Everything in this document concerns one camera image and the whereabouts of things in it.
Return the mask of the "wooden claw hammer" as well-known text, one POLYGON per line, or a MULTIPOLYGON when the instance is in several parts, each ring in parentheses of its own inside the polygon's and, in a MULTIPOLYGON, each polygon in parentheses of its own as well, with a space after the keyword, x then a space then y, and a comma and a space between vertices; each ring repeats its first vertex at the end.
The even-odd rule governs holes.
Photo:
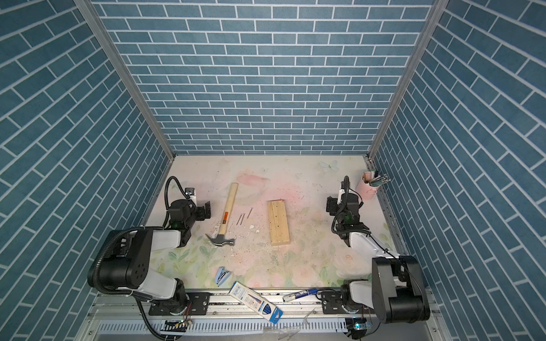
POLYGON ((209 238, 211 244, 215 245, 216 247, 223 247, 225 245, 228 245, 228 246, 235 245, 234 238, 226 239, 226 232, 228 230, 228 223, 229 223, 230 217, 232 216, 232 213, 233 213, 233 206, 235 204, 237 189, 238 189, 237 183, 232 183, 230 185, 230 190, 227 196, 226 205, 223 211, 222 221, 220 224, 220 228, 218 230, 218 234, 215 237, 211 237, 208 234, 206 235, 206 237, 209 238))

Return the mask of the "wooden plank with nails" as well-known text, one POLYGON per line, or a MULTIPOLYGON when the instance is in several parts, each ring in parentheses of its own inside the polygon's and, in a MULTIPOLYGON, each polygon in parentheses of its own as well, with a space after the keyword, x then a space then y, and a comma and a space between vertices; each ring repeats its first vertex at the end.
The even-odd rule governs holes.
POLYGON ((284 200, 269 201, 268 210, 271 245, 273 247, 288 245, 290 237, 284 200))

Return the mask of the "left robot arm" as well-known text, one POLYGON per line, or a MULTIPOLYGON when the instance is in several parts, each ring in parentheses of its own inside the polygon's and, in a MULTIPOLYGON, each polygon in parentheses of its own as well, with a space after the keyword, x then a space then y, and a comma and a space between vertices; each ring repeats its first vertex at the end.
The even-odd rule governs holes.
POLYGON ((110 232, 88 272, 88 284, 102 294, 140 301, 186 305, 183 282, 151 269, 153 251, 185 247, 197 221, 211 218, 211 205, 197 205, 196 190, 171 176, 164 189, 166 217, 161 227, 132 227, 110 232))

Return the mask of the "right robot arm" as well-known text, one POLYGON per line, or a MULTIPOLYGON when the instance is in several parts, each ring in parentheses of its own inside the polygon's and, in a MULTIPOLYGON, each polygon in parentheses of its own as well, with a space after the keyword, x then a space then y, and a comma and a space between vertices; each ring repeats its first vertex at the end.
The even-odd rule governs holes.
POLYGON ((362 197, 351 188, 348 176, 338 197, 328 197, 326 211, 333 217, 331 231, 348 247, 371 261, 371 280, 351 280, 341 287, 342 304, 348 311, 368 307, 381 323, 416 323, 429 319, 431 310, 418 260, 391 252, 361 222, 362 197))

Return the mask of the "pink cup with tools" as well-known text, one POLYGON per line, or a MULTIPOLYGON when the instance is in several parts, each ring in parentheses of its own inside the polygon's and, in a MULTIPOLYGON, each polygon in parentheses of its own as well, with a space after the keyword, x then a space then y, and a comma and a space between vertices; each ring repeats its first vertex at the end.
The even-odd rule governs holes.
POLYGON ((363 200, 370 200, 375 196, 381 186, 389 183, 390 181, 391 179, 389 176, 380 174, 378 170, 370 170, 361 176, 356 192, 363 200))

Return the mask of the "blue stapler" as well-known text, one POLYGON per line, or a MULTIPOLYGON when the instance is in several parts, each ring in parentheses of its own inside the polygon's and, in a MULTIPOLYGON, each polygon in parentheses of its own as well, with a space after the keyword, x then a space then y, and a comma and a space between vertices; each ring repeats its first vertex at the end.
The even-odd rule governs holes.
POLYGON ((220 287, 229 279, 230 275, 230 271, 228 271, 225 267, 220 267, 216 273, 215 284, 220 287))

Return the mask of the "blue white marker pen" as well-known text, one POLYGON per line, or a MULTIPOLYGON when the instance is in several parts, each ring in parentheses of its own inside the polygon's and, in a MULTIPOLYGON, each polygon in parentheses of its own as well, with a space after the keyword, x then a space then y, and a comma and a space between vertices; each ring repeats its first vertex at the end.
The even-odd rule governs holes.
POLYGON ((304 298, 306 296, 315 295, 317 292, 318 292, 317 288, 310 288, 310 289, 305 289, 302 291, 297 291, 294 293, 287 294, 283 296, 282 299, 284 302, 290 302, 290 301, 297 300, 299 298, 304 298))

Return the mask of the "white blue toothpaste box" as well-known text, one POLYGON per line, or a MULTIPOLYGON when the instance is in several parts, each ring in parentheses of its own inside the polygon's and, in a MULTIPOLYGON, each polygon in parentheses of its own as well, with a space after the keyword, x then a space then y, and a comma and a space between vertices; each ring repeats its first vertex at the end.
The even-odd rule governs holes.
POLYGON ((228 294, 274 325, 283 315, 275 304, 238 281, 232 285, 228 294))

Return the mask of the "clear plastic wrapper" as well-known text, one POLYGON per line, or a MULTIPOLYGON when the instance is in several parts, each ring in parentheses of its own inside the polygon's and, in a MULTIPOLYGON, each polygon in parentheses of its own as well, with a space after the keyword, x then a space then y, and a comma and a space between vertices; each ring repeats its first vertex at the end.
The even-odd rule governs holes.
POLYGON ((291 340, 296 334, 309 326, 309 317, 313 317, 316 313, 316 310, 313 309, 303 317, 302 321, 279 323, 272 329, 272 332, 278 335, 278 340, 291 340))

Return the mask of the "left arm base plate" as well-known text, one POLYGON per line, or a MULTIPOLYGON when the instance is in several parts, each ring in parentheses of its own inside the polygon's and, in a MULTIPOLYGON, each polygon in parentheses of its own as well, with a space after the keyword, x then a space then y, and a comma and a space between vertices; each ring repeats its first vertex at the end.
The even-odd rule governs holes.
POLYGON ((169 300, 152 301, 149 309, 151 316, 206 315, 210 302, 209 292, 189 292, 183 296, 176 294, 169 300))

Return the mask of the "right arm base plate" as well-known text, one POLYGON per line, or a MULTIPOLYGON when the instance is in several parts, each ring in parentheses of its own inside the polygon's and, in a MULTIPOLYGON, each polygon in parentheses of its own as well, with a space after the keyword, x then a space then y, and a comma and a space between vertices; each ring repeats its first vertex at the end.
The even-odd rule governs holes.
POLYGON ((367 314, 374 310, 366 305, 351 301, 340 291, 325 289, 318 291, 315 297, 319 300, 322 312, 325 315, 340 314, 367 314))

